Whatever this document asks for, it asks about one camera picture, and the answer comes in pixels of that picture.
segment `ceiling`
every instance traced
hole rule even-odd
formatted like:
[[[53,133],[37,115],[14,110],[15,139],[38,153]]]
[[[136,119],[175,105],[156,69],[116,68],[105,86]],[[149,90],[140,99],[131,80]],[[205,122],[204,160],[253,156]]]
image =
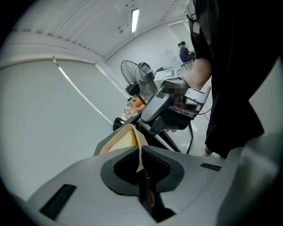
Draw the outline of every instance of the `ceiling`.
[[[158,25],[184,18],[186,0],[39,0],[12,32],[41,34],[85,48],[107,60],[127,42]],[[140,9],[131,33],[131,11]]]

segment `ventilation grille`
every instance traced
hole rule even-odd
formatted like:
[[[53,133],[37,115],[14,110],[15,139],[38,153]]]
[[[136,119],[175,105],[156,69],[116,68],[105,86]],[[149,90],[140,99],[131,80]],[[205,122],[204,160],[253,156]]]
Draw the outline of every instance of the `ventilation grille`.
[[[207,168],[207,169],[210,169],[210,170],[217,171],[217,172],[219,172],[222,168],[221,166],[216,166],[216,165],[212,165],[212,164],[209,164],[209,163],[203,163],[200,166],[203,167],[203,168]]]
[[[46,217],[55,220],[67,201],[75,191],[74,185],[63,185],[56,194],[48,201],[48,203],[40,210]]]

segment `chair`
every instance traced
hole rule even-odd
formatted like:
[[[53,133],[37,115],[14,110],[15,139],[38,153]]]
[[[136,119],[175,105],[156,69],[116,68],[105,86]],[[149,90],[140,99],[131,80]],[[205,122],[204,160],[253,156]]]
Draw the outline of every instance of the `chair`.
[[[187,70],[186,64],[188,64],[188,66],[189,66],[189,68],[190,68],[190,70],[191,70],[191,67],[193,67],[192,63],[193,63],[194,61],[195,61],[195,60],[192,59],[192,60],[190,60],[190,61],[182,61],[182,62],[184,63],[186,70]]]

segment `cable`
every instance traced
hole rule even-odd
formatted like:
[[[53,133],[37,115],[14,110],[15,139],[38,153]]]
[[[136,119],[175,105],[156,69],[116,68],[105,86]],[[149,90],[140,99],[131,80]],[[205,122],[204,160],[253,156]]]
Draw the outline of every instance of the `cable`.
[[[204,112],[204,113],[201,113],[201,114],[198,114],[198,115],[204,115],[204,114],[206,114],[207,112],[209,112],[211,110],[211,108],[208,110],[208,111],[206,111],[206,112]]]
[[[204,115],[205,116],[205,118],[207,118],[207,120],[209,121],[209,118],[206,116],[206,115]]]

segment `electric fan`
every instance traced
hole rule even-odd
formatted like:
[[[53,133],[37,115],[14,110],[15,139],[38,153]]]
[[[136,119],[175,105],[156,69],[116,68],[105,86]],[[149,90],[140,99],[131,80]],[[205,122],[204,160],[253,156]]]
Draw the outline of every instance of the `electric fan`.
[[[124,60],[121,63],[121,73],[129,84],[126,88],[126,92],[129,95],[136,95],[139,98],[139,95],[141,95],[149,100],[156,92],[157,88],[153,82],[154,74],[147,63],[137,64]]]

